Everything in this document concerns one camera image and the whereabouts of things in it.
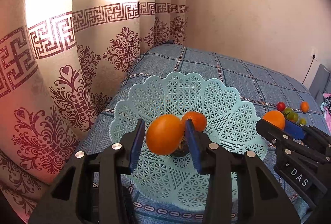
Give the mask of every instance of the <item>perforated basket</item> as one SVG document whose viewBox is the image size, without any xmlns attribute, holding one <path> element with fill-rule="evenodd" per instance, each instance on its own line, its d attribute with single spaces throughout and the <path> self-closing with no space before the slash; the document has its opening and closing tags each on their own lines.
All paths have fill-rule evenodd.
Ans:
<svg viewBox="0 0 331 224">
<path fill-rule="evenodd" d="M 127 100 L 115 106 L 110 139 L 119 142 L 124 133 L 135 128 L 139 118 L 145 120 L 147 130 L 159 115 L 174 114 L 181 118 L 187 111 L 201 112 L 207 117 L 204 132 L 211 141 L 232 152 L 253 150 L 264 158 L 267 147 L 255 129 L 259 118 L 254 105 L 241 101 L 237 89 L 225 87 L 218 79 L 205 81 L 196 73 L 173 72 L 164 79 L 151 76 L 143 84 L 133 85 Z M 159 156 L 149 151 L 144 140 L 138 167 L 128 178 L 151 200 L 191 211 L 205 207 L 209 176 L 197 174 L 189 154 L 178 158 Z M 232 197 L 237 198 L 235 173 Z"/>
</svg>

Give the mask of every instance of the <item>silver screw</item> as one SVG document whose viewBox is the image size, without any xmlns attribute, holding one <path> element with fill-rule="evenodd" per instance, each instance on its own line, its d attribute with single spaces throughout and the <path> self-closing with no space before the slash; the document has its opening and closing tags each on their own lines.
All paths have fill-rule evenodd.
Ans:
<svg viewBox="0 0 331 224">
<path fill-rule="evenodd" d="M 114 150 L 119 150 L 121 147 L 122 147 L 122 145 L 120 143 L 112 144 L 112 149 L 114 149 Z"/>
<path fill-rule="evenodd" d="M 80 158 L 84 157 L 84 155 L 85 155 L 85 153 L 83 151 L 78 151 L 78 152 L 76 152 L 75 157 L 77 159 L 80 159 Z"/>
<path fill-rule="evenodd" d="M 210 149 L 218 149 L 218 144 L 216 144 L 216 143 L 210 143 L 209 144 L 209 148 Z"/>
<path fill-rule="evenodd" d="M 254 151 L 251 151 L 251 150 L 248 150 L 246 152 L 247 156 L 249 156 L 250 158 L 254 158 L 256 156 L 255 152 Z"/>
</svg>

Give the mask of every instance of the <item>power outlet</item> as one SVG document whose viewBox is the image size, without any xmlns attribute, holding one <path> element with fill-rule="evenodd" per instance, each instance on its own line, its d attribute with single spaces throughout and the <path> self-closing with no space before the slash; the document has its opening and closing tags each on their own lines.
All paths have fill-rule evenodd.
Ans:
<svg viewBox="0 0 331 224">
<path fill-rule="evenodd" d="M 314 54 L 315 54 L 315 60 L 318 61 L 318 52 L 316 48 L 312 48 L 312 52 L 311 52 L 312 58 L 314 58 Z"/>
</svg>

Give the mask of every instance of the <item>gray headboard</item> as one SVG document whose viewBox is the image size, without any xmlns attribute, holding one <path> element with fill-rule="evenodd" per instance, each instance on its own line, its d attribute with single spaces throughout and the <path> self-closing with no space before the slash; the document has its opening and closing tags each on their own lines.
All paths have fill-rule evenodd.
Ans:
<svg viewBox="0 0 331 224">
<path fill-rule="evenodd" d="M 323 93 L 331 93 L 331 75 L 324 65 L 318 67 L 317 73 L 309 88 L 309 92 L 314 97 L 318 105 L 324 101 Z"/>
</svg>

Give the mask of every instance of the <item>plaid blue fabric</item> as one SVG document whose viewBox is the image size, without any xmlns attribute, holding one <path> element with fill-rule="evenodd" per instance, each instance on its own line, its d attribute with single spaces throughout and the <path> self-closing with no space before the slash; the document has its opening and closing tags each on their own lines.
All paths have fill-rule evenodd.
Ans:
<svg viewBox="0 0 331 224">
<path fill-rule="evenodd" d="M 308 90 L 295 79 L 270 70 L 268 68 L 234 59 L 212 52 L 202 52 L 196 49 L 174 44 L 159 45 L 140 55 L 135 65 L 124 79 L 118 94 L 110 101 L 108 107 L 98 116 L 87 138 L 80 143 L 77 150 L 87 154 L 97 153 L 111 144 L 108 127 L 114 118 L 114 107 L 119 100 L 127 98 L 130 87 L 136 83 L 143 83 L 149 76 L 157 75 L 162 78 L 168 73 L 178 71 L 183 74 L 199 73 L 205 80 L 220 79 L 226 86 L 238 89 L 240 98 L 251 101 L 256 108 L 258 117 L 276 109 L 276 104 L 283 101 L 292 107 L 300 117 L 306 119 L 307 124 L 314 125 L 329 133 L 321 110 Z M 310 112 L 303 114 L 300 104 L 307 101 Z M 285 189 L 288 197 L 293 201 L 300 217 L 304 217 L 307 204 L 295 191 L 279 177 L 273 170 L 276 161 L 275 148 L 268 144 L 268 153 L 264 163 Z M 203 212 L 187 212 L 170 204 L 153 202 L 143 195 L 127 180 L 123 178 L 123 185 L 127 186 L 134 202 L 136 218 L 139 223 L 201 223 Z M 233 205 L 233 222 L 236 221 L 237 204 Z"/>
</svg>

